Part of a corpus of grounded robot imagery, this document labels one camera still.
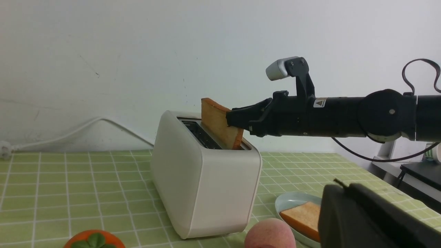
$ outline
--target green checkered tablecloth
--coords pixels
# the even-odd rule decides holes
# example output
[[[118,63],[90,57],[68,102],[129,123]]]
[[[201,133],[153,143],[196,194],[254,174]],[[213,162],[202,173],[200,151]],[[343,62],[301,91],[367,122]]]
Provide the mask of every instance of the green checkered tablecloth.
[[[249,230],[275,217],[284,192],[321,196],[336,177],[365,184],[441,231],[441,216],[338,154],[262,153],[264,160]],[[180,240],[150,175],[151,152],[18,153],[0,160],[0,247],[62,247],[86,229],[105,229],[127,248],[243,247],[246,231]]]

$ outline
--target toaster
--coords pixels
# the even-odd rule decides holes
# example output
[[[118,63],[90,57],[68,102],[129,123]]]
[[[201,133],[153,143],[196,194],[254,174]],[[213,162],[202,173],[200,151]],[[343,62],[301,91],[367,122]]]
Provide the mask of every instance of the toaster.
[[[257,192],[262,157],[246,139],[228,150],[200,113],[162,114],[150,169],[170,222],[182,239],[242,232]]]

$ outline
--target white power cord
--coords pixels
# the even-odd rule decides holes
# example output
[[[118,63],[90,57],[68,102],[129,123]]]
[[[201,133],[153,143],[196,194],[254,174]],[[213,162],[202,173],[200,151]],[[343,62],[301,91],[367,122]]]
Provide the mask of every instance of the white power cord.
[[[73,135],[73,134],[75,134],[75,133],[85,129],[86,127],[88,127],[88,126],[92,125],[93,123],[95,123],[97,121],[100,121],[100,120],[105,120],[105,121],[107,121],[107,122],[109,122],[109,123],[111,123],[113,125],[116,125],[118,127],[123,128],[124,130],[128,131],[129,133],[131,133],[134,136],[136,136],[138,139],[144,141],[145,143],[147,143],[147,144],[149,144],[151,146],[154,146],[154,144],[155,144],[154,140],[151,140],[151,139],[149,139],[147,137],[143,137],[142,135],[140,135],[140,134],[136,133],[135,131],[129,129],[128,127],[126,127],[126,126],[124,126],[122,124],[119,124],[115,120],[112,120],[112,119],[106,118],[106,117],[97,117],[95,119],[92,119],[92,120],[86,122],[81,127],[77,128],[77,129],[75,129],[75,130],[73,130],[73,131],[71,131],[71,132],[69,132],[69,133],[67,133],[65,135],[57,137],[57,138],[53,138],[53,139],[47,139],[47,140],[43,140],[43,141],[39,141],[39,142],[28,143],[28,144],[19,144],[19,145],[13,145],[13,146],[11,146],[11,144],[9,142],[0,141],[0,148],[1,148],[0,153],[1,153],[1,156],[3,158],[5,158],[5,159],[8,159],[13,151],[18,151],[18,150],[22,150],[24,148],[45,145],[45,144],[49,144],[49,143],[53,143],[53,142],[57,142],[57,141],[63,140],[63,139],[65,139],[65,138],[67,138],[67,137],[69,137],[69,136],[71,136],[71,135]]]

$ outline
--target toaster slot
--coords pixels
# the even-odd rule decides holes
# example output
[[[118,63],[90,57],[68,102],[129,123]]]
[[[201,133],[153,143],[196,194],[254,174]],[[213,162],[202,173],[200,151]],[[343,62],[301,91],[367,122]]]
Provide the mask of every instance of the toaster slot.
[[[217,144],[210,135],[196,122],[192,120],[181,120],[193,136],[200,142],[200,144],[207,149],[222,148]]]

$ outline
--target white wall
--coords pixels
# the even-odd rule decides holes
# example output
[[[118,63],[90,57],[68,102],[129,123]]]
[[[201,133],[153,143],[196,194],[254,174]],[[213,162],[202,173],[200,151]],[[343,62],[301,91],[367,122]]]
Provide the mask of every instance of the white wall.
[[[110,116],[154,138],[167,110],[198,111],[200,98],[254,104],[293,79],[265,68],[303,56],[318,97],[407,90],[401,69],[419,57],[441,63],[436,0],[372,1],[0,1],[0,139],[52,138]],[[409,68],[418,94],[434,72]],[[261,150],[333,151],[331,139],[249,137]],[[344,139],[376,154],[368,139]],[[45,150],[137,149],[107,123]]]

